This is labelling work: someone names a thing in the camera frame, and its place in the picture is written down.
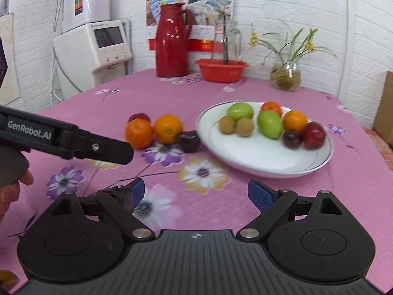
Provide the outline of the person's left hand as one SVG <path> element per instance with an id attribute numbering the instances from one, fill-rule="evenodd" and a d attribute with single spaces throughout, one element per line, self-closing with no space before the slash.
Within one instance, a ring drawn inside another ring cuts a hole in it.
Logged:
<path id="1" fill-rule="evenodd" d="M 30 186 L 33 184 L 33 175 L 29 170 L 25 171 L 15 182 L 1 187 L 0 217 L 3 221 L 11 203 L 18 201 L 20 194 L 20 184 Z"/>

